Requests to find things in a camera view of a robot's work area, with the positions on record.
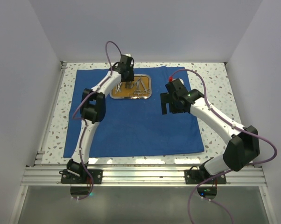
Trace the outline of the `blue surgical cloth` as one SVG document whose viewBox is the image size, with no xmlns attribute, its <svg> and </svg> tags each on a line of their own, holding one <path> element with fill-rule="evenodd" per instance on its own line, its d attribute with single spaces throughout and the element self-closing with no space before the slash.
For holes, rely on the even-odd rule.
<svg viewBox="0 0 281 224">
<path fill-rule="evenodd" d="M 148 99 L 113 99 L 106 96 L 106 113 L 93 137 L 90 157 L 163 156 L 204 151 L 197 118 L 189 113 L 162 114 L 160 94 L 170 75 L 190 89 L 182 67 L 135 69 L 151 78 Z"/>
</svg>

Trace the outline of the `steel forceps with ring handles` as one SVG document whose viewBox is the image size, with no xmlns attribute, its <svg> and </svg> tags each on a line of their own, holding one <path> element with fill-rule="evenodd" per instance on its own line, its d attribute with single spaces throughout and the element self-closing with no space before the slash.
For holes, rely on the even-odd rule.
<svg viewBox="0 0 281 224">
<path fill-rule="evenodd" d="M 133 92 L 132 92 L 132 96 L 141 96 L 142 95 L 142 90 L 140 89 L 140 83 L 141 83 L 141 78 L 139 78 L 134 84 L 132 84 L 130 86 L 131 89 L 133 89 L 134 87 L 136 88 Z"/>
</svg>

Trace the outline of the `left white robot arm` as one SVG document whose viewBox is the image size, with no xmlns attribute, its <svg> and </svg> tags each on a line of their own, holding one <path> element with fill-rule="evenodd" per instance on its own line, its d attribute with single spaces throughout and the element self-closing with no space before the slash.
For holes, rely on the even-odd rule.
<svg viewBox="0 0 281 224">
<path fill-rule="evenodd" d="M 134 80 L 133 67 L 133 58 L 120 60 L 108 70 L 107 75 L 96 86 L 83 91 L 82 101 L 73 114 L 73 119 L 81 120 L 81 131 L 75 151 L 67 163 L 67 172 L 71 173 L 71 177 L 77 183 L 84 183 L 88 178 L 86 165 L 94 134 L 105 117 L 106 95 L 121 82 Z"/>
</svg>

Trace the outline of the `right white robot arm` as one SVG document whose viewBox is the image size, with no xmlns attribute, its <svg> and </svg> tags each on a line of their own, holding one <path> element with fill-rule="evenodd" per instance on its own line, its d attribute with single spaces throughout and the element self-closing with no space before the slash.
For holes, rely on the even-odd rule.
<svg viewBox="0 0 281 224">
<path fill-rule="evenodd" d="M 210 183 L 216 174 L 232 170 L 240 171 L 260 154 L 258 131 L 255 127 L 244 127 L 212 108 L 204 94 L 197 89 L 187 90 L 184 84 L 175 79 L 165 85 L 167 92 L 161 93 L 162 114 L 189 113 L 207 124 L 226 143 L 222 155 L 210 158 L 199 166 L 192 175 L 204 183 Z"/>
</svg>

